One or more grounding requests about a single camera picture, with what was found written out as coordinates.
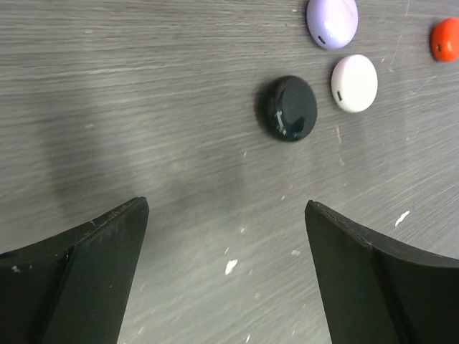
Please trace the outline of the orange earbud case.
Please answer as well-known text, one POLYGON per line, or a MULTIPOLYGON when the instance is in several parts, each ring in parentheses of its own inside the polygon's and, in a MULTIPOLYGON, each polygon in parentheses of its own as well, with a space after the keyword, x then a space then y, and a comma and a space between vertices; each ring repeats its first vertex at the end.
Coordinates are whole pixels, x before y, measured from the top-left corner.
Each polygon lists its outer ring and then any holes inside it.
POLYGON ((450 17, 439 22, 430 35, 432 56, 439 62, 453 62, 458 59, 459 19, 450 17))

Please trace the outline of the white earbud case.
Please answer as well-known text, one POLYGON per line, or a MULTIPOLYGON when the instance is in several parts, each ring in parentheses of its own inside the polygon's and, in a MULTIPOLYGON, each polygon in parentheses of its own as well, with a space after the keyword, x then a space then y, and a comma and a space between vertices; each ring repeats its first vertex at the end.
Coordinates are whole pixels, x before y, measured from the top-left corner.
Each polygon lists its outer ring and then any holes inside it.
POLYGON ((377 96, 378 76, 372 61, 353 54, 341 59, 331 75, 331 93, 345 112, 360 113, 369 108, 377 96))

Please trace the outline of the black earbud case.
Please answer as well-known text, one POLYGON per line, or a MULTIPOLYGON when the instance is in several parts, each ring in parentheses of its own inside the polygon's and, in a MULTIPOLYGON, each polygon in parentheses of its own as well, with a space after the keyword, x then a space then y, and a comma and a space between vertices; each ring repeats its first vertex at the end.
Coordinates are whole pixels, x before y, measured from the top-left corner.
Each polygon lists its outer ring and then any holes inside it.
POLYGON ((318 106, 311 86, 304 79, 286 75, 260 88, 256 113, 272 137, 293 143, 311 134, 318 117, 318 106))

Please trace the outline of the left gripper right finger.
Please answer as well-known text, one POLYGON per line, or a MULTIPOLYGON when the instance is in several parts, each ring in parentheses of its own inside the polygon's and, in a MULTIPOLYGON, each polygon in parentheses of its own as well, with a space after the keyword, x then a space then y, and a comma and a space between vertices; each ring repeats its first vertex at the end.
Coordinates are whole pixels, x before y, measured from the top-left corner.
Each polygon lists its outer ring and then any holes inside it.
POLYGON ((458 260, 309 201, 306 232, 332 343, 457 343, 458 260))

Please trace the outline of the purple earbud case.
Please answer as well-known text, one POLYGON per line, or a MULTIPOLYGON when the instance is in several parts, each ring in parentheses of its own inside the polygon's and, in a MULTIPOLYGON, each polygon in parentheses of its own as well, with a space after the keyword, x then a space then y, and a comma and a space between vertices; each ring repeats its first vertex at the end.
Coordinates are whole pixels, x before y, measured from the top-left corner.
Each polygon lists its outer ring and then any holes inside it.
POLYGON ((322 49, 340 49, 348 45, 359 24, 354 0, 310 0, 306 24, 314 42, 322 49))

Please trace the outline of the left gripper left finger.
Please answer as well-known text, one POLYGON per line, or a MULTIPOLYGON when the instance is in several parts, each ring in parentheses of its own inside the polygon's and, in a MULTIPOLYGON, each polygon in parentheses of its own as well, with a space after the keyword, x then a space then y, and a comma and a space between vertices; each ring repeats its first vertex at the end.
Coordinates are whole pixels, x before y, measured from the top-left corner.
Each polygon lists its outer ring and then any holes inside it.
POLYGON ((1 342, 117 343, 148 214, 135 197, 1 254, 1 342))

